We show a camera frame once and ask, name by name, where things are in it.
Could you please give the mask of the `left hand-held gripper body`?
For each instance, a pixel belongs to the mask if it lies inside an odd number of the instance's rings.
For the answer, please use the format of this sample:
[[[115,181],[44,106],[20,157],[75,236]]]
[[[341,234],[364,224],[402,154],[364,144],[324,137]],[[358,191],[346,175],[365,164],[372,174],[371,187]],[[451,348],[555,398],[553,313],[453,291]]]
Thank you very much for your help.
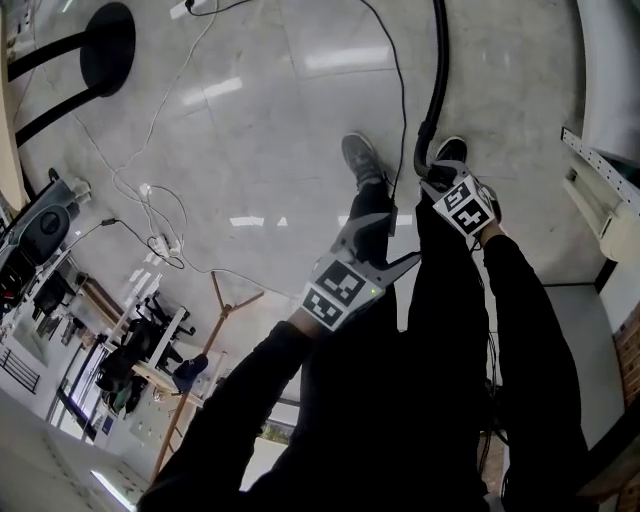
[[[360,232],[353,227],[342,229],[317,261],[303,292],[301,308],[331,332],[382,297],[388,285],[384,266],[358,255],[356,235]]]

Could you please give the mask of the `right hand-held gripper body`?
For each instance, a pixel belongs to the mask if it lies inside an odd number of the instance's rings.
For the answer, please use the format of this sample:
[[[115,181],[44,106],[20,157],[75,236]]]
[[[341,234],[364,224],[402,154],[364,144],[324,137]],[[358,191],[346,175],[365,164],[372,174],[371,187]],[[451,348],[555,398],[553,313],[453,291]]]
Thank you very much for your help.
[[[435,161],[421,185],[433,199],[433,209],[464,236],[479,236],[491,222],[501,220],[494,191],[480,182],[464,162]]]

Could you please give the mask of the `person's left forearm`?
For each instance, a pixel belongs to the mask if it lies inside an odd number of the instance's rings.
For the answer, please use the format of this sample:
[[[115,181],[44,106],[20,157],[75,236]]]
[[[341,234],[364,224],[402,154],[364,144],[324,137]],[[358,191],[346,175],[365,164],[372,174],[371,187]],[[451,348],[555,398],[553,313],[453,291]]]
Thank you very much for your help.
[[[137,511],[178,511],[203,498],[207,489],[223,502],[236,499],[256,437],[325,333],[301,308],[278,322],[204,402]]]

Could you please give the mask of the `person's right forearm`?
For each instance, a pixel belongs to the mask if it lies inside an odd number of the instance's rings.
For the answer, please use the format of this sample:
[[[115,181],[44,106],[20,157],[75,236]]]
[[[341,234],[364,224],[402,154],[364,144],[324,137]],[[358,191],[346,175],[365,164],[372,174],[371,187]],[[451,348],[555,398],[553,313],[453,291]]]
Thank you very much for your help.
[[[578,374],[552,303],[497,222],[480,235],[496,301],[508,512],[584,512],[577,480],[588,448]]]

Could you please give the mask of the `person's black clothed body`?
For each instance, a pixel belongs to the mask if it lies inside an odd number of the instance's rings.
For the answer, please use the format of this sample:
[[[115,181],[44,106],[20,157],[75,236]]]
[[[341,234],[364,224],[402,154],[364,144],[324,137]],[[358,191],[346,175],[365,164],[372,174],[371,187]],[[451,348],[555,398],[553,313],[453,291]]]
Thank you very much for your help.
[[[476,466],[489,320],[464,238],[423,196],[404,330],[393,292],[318,340],[288,448],[245,510],[489,512]]]

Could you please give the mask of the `brown wooden pole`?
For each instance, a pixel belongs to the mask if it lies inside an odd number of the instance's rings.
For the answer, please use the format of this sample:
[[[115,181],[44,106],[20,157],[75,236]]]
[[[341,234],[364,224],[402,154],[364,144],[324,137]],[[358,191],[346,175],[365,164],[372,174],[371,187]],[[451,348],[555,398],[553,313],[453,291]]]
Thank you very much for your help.
[[[218,317],[218,320],[214,326],[213,331],[211,332],[211,334],[209,335],[204,347],[201,350],[201,354],[205,357],[208,356],[211,348],[213,347],[215,341],[216,341],[216,337],[218,336],[223,324],[225,323],[225,321],[228,319],[228,317],[252,304],[253,302],[259,300],[261,297],[264,296],[264,292],[260,291],[257,294],[251,296],[249,299],[239,303],[239,304],[228,304],[225,303],[219,288],[219,284],[218,284],[218,280],[217,280],[217,276],[216,276],[216,272],[215,271],[211,271],[210,272],[210,277],[213,283],[213,287],[214,287],[214,292],[215,292],[215,296],[217,298],[218,301],[218,305],[220,307],[220,314]],[[158,457],[156,458],[156,462],[155,462],[155,466],[154,466],[154,470],[152,473],[152,480],[155,480],[156,477],[158,476],[159,472],[161,471],[164,462],[165,462],[165,458],[167,456],[167,453],[170,452],[173,447],[171,445],[171,440],[173,437],[173,434],[176,432],[177,428],[178,428],[178,422],[180,420],[181,414],[183,412],[183,409],[187,403],[188,400],[188,395],[185,393],[181,393],[180,394],[180,400],[178,401],[178,404],[176,406],[176,409],[170,419],[167,431],[165,433],[164,439],[163,439],[163,443],[161,445],[161,448],[159,450],[159,454]]]

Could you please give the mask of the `white shelf unit with toys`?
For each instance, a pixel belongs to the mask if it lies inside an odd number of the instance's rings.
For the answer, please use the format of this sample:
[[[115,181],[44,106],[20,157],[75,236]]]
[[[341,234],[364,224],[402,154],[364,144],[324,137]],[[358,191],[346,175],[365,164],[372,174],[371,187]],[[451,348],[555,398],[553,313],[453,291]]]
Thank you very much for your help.
[[[640,266],[640,0],[576,0],[585,52],[582,134],[563,186],[614,262]]]

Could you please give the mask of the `round beige table black base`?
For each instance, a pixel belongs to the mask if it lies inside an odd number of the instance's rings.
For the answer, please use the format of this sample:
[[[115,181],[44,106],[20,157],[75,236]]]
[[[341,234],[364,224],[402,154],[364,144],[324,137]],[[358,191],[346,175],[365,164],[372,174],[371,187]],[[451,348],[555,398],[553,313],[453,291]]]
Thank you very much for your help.
[[[136,26],[130,9],[110,2],[98,9],[84,31],[51,42],[13,61],[7,60],[6,10],[0,6],[0,195],[14,210],[30,196],[18,148],[39,132],[86,103],[114,95],[131,71],[136,50]],[[62,101],[17,130],[9,107],[9,83],[36,67],[74,50],[86,89]]]

